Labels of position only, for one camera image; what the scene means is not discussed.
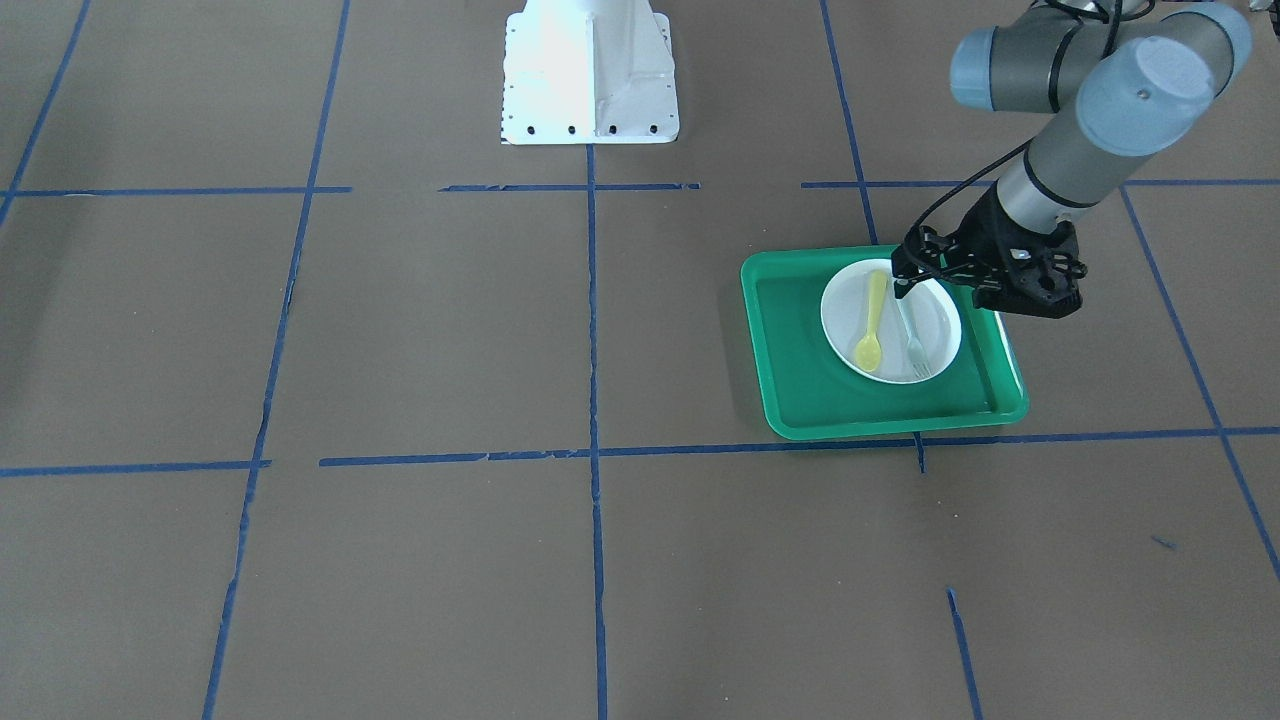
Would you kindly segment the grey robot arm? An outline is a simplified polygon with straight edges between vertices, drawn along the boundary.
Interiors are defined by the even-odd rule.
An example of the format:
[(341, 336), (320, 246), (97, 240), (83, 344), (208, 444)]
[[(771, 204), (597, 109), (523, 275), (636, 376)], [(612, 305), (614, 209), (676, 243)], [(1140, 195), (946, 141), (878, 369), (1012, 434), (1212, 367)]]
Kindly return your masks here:
[(938, 281), (997, 313), (1062, 318), (1082, 306), (1075, 224), (1180, 141), (1253, 49), (1248, 20), (1230, 6), (1196, 4), (1153, 22), (1146, 8), (1036, 1), (1012, 24), (959, 44), (950, 64), (959, 104), (1048, 123), (996, 161), (1000, 178), (955, 231), (911, 225), (891, 258), (896, 299)]

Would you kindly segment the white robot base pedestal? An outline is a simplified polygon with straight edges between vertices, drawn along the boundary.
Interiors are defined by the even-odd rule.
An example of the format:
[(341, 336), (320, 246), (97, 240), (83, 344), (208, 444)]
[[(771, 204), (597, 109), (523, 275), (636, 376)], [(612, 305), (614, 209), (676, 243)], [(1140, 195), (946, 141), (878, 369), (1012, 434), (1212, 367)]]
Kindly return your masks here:
[(527, 1), (506, 19), (500, 141), (672, 143), (669, 18), (648, 1)]

